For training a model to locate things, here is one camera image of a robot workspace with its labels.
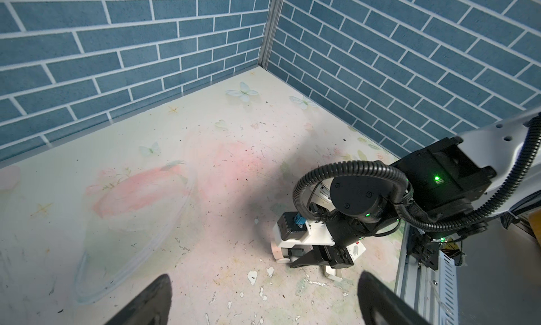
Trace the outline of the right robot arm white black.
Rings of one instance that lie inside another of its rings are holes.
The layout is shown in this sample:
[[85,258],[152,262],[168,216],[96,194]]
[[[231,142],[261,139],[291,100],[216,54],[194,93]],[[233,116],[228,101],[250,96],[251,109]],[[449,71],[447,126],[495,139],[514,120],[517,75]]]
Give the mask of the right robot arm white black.
[[540,206],[540,112],[444,138],[390,165],[323,165],[300,178],[292,199],[294,211],[274,226],[273,254],[293,268],[351,267],[355,243],[408,224],[407,254],[437,269],[447,243]]

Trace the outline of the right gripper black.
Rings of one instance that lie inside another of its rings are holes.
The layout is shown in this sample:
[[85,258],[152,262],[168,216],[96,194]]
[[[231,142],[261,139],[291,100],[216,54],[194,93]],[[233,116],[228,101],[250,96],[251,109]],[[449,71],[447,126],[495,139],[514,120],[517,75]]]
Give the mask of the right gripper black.
[[334,178],[330,189],[332,209],[311,203],[310,212],[326,225],[336,246],[289,249],[289,267],[352,267],[354,260],[347,246],[367,237],[389,236],[400,228],[401,221],[391,201],[394,189],[392,182],[380,178]]

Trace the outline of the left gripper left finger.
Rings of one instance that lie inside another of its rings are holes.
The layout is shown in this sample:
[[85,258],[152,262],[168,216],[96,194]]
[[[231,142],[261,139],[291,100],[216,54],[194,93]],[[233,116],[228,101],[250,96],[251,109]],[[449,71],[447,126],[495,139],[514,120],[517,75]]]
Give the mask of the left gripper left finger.
[[162,274],[114,315],[106,325],[162,324],[169,319],[173,291],[169,275]]

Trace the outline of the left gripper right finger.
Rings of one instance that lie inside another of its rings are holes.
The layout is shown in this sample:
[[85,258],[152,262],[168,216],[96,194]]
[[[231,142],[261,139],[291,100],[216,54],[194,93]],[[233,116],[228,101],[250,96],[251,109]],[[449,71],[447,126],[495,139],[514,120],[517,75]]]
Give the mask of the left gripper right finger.
[[360,275],[357,296],[365,324],[429,325],[419,313],[368,271]]

